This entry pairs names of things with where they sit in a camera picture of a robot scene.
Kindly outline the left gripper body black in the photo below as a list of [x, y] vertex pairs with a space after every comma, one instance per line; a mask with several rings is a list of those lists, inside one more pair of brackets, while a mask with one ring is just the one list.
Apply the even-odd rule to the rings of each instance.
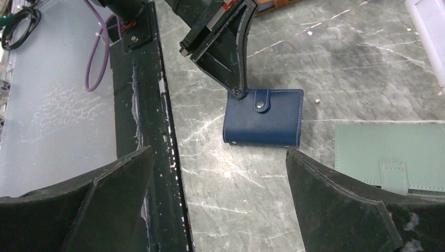
[[190, 28], [179, 43], [179, 52], [187, 57], [193, 54], [205, 39], [222, 30], [235, 16], [243, 1], [167, 1], [172, 11]]

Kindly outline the blue leather card holder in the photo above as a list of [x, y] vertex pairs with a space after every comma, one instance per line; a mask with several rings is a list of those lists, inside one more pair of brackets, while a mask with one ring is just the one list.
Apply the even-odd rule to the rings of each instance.
[[241, 100], [228, 93], [223, 141], [299, 146], [303, 97], [302, 89], [247, 89]]

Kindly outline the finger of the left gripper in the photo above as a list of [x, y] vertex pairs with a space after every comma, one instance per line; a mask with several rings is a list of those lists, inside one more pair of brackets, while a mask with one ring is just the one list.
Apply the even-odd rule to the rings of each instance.
[[238, 100], [246, 96], [247, 37], [258, 7], [256, 1], [235, 1], [190, 57]]

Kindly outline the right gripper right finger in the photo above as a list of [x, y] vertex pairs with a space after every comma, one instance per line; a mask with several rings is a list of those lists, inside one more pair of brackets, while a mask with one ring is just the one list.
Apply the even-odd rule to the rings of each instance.
[[294, 148], [286, 167], [306, 251], [444, 251], [444, 202], [365, 184]]

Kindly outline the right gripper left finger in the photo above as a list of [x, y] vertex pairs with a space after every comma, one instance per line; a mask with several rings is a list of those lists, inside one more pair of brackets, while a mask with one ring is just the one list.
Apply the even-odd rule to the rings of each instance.
[[151, 146], [69, 180], [1, 198], [1, 251], [131, 251]]

